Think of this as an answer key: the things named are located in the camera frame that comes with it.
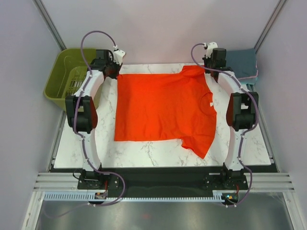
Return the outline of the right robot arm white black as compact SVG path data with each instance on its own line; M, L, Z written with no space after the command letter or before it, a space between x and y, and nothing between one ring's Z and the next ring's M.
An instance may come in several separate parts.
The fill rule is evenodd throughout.
M233 70L226 66L226 49L219 48L216 42L211 42L205 45L205 50L205 72L229 95L226 122L230 127L230 141L223 164L226 173L223 173L219 180L222 187L229 189L237 183L234 173L242 173L244 169L242 154L245 134L255 129L259 122L259 96L256 92L245 90Z

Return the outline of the orange t shirt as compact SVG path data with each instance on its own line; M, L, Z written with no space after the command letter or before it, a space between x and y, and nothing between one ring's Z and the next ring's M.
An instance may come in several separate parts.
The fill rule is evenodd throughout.
M118 76L115 141L180 139L205 158L213 143L217 112L204 69Z

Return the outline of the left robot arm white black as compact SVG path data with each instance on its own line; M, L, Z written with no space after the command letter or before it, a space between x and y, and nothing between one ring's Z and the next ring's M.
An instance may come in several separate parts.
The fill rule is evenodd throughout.
M69 127L78 137L83 153L83 169L94 172L89 176L89 184L101 188L105 176L100 174L101 161L98 157L95 129L98 115L94 97L107 77L116 79L122 66L125 52L114 47L114 50L98 49L91 63L86 62L86 77L74 95L65 98L67 121Z

